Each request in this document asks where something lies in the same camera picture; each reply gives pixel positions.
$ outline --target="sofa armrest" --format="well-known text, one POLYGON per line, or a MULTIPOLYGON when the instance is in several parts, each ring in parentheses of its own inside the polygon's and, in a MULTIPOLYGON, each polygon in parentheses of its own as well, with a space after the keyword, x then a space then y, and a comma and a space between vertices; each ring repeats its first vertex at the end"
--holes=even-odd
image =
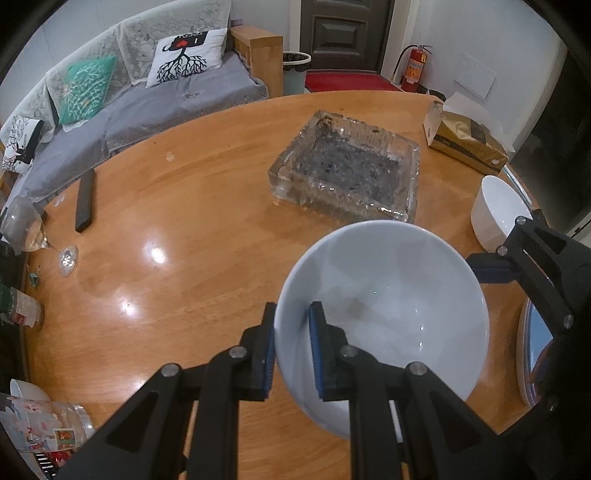
POLYGON ((257 27, 232 27, 236 52, 253 77, 265 82, 269 97, 283 95, 283 37, 257 27))

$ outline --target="black and white pillow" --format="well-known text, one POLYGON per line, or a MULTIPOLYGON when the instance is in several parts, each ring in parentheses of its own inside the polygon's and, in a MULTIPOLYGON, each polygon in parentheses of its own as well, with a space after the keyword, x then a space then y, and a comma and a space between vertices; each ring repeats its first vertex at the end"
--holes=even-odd
POLYGON ((146 88, 221 67, 227 31, 227 28, 221 28, 160 40, 146 88))
POLYGON ((35 120, 17 115, 10 130, 8 144, 5 145, 2 168, 16 173, 25 173, 31 168, 35 149, 41 139, 43 120, 35 120))

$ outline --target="glass ashtray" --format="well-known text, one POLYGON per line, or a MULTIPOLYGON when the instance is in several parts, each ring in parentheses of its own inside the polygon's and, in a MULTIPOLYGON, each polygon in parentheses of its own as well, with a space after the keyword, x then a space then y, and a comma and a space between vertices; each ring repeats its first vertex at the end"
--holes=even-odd
POLYGON ((347 222, 412 223, 417 143, 337 113, 318 111, 269 169, 280 199, 347 222))

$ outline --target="red fire extinguisher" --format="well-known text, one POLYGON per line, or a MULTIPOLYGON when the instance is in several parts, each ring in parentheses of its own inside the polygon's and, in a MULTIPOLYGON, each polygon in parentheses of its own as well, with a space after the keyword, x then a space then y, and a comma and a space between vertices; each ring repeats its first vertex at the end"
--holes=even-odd
POLYGON ((418 81, 421 79, 423 68, 427 64, 427 52, 431 53, 431 51, 428 50, 428 48, 432 47, 430 45, 409 45, 408 47, 406 47, 400 54, 398 63, 396 64, 396 68, 394 69, 394 72, 392 74, 392 80, 394 79, 396 71, 400 66, 402 56, 409 48, 412 48, 412 50, 410 52, 410 57, 408 59, 406 71, 404 72, 404 76, 402 77, 400 88, 405 92, 414 93, 418 89, 418 81))

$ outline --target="red doormat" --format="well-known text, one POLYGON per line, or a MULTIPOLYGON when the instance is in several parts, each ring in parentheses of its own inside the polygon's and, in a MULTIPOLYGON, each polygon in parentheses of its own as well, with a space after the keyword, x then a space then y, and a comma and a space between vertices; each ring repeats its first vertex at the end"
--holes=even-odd
POLYGON ((377 73, 308 71, 306 74, 306 88, 311 92, 333 92, 335 90, 394 90, 392 85, 377 73))

